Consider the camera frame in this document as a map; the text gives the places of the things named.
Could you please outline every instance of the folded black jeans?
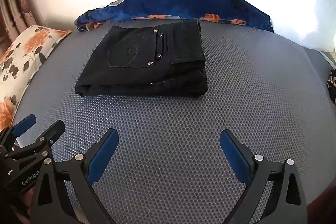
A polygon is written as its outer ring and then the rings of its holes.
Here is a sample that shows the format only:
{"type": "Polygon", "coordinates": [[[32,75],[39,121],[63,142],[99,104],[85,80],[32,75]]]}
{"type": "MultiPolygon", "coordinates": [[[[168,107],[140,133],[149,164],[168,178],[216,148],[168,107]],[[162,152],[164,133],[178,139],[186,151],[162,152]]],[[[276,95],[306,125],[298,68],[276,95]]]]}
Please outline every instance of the folded black jeans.
{"type": "Polygon", "coordinates": [[[197,20],[113,26],[93,51],[75,93],[197,97],[207,91],[204,65],[197,20]]]}

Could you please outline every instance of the pillow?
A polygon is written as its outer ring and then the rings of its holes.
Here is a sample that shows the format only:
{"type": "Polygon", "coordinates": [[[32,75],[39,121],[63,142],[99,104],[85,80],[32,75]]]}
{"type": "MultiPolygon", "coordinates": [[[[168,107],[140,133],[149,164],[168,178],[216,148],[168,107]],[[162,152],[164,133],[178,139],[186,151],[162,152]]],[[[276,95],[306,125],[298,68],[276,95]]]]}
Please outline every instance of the pillow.
{"type": "Polygon", "coordinates": [[[32,25],[0,58],[0,131],[12,124],[30,80],[69,33],[32,25]]]}

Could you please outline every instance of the curtain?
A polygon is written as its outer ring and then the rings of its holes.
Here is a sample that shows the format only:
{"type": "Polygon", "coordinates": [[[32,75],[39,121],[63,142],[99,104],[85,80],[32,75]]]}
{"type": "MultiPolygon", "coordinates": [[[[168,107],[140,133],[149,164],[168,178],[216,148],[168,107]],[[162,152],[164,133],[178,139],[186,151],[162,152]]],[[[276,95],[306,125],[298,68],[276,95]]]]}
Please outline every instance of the curtain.
{"type": "Polygon", "coordinates": [[[11,42],[27,27],[36,25],[27,0],[0,0],[0,12],[11,42]]]}

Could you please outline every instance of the honeycomb pattern mat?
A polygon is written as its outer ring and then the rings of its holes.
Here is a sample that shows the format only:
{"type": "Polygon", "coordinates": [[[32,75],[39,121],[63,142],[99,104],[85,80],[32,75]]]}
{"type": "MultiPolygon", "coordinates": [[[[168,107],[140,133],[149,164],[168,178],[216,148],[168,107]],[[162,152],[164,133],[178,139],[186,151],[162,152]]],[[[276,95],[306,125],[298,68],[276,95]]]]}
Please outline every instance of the honeycomb pattern mat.
{"type": "MultiPolygon", "coordinates": [[[[336,172],[334,106],[304,48],[283,37],[201,22],[208,92],[197,99],[74,93],[87,60],[112,25],[170,22],[107,23],[70,34],[22,99],[15,122],[33,113],[37,124],[19,144],[34,142],[61,119],[66,132],[52,149],[56,161],[68,160],[115,128],[119,146],[93,187],[116,223],[222,223],[245,189],[219,145],[226,128],[253,153],[275,161],[294,159],[307,201],[316,198],[336,172]]],[[[260,218],[271,186],[251,223],[260,218]]],[[[68,191],[79,207],[70,183],[68,191]]]]}

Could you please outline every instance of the metal rivet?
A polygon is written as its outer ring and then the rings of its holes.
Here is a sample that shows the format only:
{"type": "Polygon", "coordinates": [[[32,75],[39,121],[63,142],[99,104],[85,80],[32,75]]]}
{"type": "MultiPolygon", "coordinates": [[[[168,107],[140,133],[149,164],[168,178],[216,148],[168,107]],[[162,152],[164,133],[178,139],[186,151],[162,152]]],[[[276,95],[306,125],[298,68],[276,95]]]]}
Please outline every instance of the metal rivet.
{"type": "Polygon", "coordinates": [[[43,163],[44,164],[49,164],[49,163],[51,163],[51,158],[47,158],[47,159],[45,159],[44,161],[43,161],[43,163]]]}
{"type": "Polygon", "coordinates": [[[264,160],[264,157],[263,157],[262,155],[260,155],[260,154],[256,154],[256,155],[254,156],[254,158],[255,158],[257,161],[263,161],[263,160],[264,160]]]}
{"type": "Polygon", "coordinates": [[[294,165],[294,161],[293,161],[292,159],[288,159],[288,160],[287,160],[287,163],[288,163],[289,165],[294,165]]]}
{"type": "Polygon", "coordinates": [[[77,154],[75,156],[75,160],[82,160],[84,158],[84,155],[83,154],[77,154]]]}

